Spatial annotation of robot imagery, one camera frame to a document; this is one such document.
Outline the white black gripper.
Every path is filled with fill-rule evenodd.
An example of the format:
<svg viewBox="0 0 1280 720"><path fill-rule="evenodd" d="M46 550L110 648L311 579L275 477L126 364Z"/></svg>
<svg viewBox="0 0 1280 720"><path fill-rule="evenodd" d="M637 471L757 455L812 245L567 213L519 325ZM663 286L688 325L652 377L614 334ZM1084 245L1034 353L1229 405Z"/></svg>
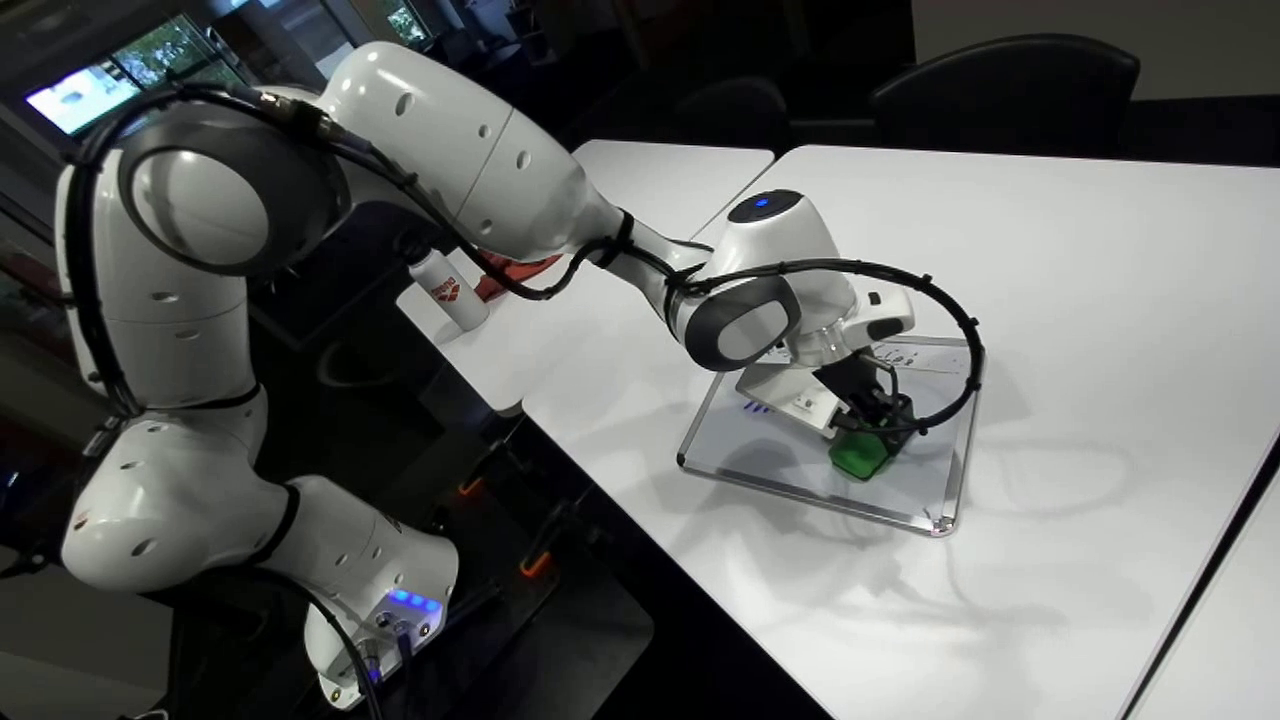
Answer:
<svg viewBox="0 0 1280 720"><path fill-rule="evenodd" d="M840 401L840 427L869 427L882 436L913 431L913 401L901 379L872 353L852 353L850 361L825 364L815 379Z"/></svg>

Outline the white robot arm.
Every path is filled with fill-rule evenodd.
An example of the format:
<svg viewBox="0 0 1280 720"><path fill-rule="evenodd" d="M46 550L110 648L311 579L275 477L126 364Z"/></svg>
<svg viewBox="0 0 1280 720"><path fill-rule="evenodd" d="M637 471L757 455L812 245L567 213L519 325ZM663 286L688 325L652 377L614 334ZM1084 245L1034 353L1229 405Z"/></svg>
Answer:
<svg viewBox="0 0 1280 720"><path fill-rule="evenodd" d="M845 387L913 307L860 294L815 210L765 193L717 248L614 206L540 124L485 86L378 42L318 92L182 86L102 121L55 189L55 272L80 377L122 414L60 559L93 587L164 592L265 569L307 598L324 700L368 707L450 626L461 550L328 477L258 471L268 397L251 314L368 206L424 218L489 282L597 266L683 353L833 439L869 405Z"/></svg>

